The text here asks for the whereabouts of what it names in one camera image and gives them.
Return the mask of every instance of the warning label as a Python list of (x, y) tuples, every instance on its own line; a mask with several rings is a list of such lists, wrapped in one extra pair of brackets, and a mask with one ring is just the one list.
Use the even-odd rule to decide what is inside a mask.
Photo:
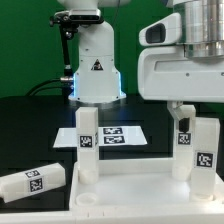
[(91, 70), (92, 71), (103, 71), (103, 67), (102, 67), (102, 65), (101, 65), (101, 63), (100, 63), (100, 61), (98, 59), (96, 60), (96, 62), (93, 65)]

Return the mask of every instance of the black tabletop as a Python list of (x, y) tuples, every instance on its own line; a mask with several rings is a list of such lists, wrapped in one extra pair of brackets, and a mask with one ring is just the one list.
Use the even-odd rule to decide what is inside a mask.
[[(60, 163), (66, 170), (66, 186), (4, 203), (0, 213), (68, 210), (76, 148), (53, 148), (59, 128), (75, 127), (77, 107), (60, 96), (6, 97), (0, 99), (0, 176)], [(217, 117), (204, 104), (198, 116)], [(141, 126), (148, 142), (142, 146), (100, 147), (100, 159), (171, 157), (173, 120), (166, 102), (144, 101), (130, 95), (124, 105), (99, 110), (99, 126)], [(223, 140), (220, 140), (218, 172), (223, 174)]]

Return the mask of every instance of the upright white block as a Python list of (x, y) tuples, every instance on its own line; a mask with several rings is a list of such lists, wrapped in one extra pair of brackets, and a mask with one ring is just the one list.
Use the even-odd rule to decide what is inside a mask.
[(98, 108), (81, 107), (76, 111), (79, 180), (93, 184), (99, 178)]
[(65, 170), (56, 163), (0, 178), (0, 197), (14, 201), (65, 185)]
[(195, 108), (193, 105), (183, 105), (181, 112), (190, 119), (189, 131), (179, 131), (179, 121), (174, 121), (173, 141), (173, 168), (172, 176), (176, 180), (187, 181), (190, 179), (193, 164), (193, 142), (195, 132)]
[(192, 200), (211, 200), (214, 193), (220, 124), (218, 119), (196, 118)]

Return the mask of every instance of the cable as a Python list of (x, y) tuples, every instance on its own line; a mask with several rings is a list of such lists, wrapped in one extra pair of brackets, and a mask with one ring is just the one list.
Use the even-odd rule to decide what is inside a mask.
[(49, 90), (49, 89), (62, 89), (62, 87), (61, 86), (43, 87), (43, 88), (40, 88), (40, 89), (37, 89), (36, 91), (34, 91), (31, 96), (35, 96), (37, 93), (44, 91), (44, 90)]
[(54, 83), (54, 82), (60, 82), (60, 79), (50, 79), (50, 80), (44, 81), (44, 82), (42, 82), (42, 83), (40, 83), (40, 84), (34, 86), (29, 92), (26, 93), (25, 96), (31, 96), (32, 93), (33, 93), (34, 91), (36, 91), (37, 89), (39, 89), (40, 87), (45, 86), (45, 85), (47, 85), (47, 84)]
[(118, 11), (119, 11), (120, 5), (121, 5), (121, 0), (118, 0), (118, 2), (117, 2), (117, 10), (116, 10), (116, 12), (114, 14), (114, 19), (113, 19), (113, 22), (112, 22), (112, 27), (114, 27), (115, 22), (117, 20), (117, 15), (118, 15)]

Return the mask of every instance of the white paper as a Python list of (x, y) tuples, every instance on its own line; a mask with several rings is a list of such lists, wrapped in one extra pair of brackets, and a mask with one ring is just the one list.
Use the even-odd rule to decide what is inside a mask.
[[(140, 126), (99, 127), (99, 146), (146, 145)], [(60, 128), (54, 148), (77, 147), (76, 128)]]

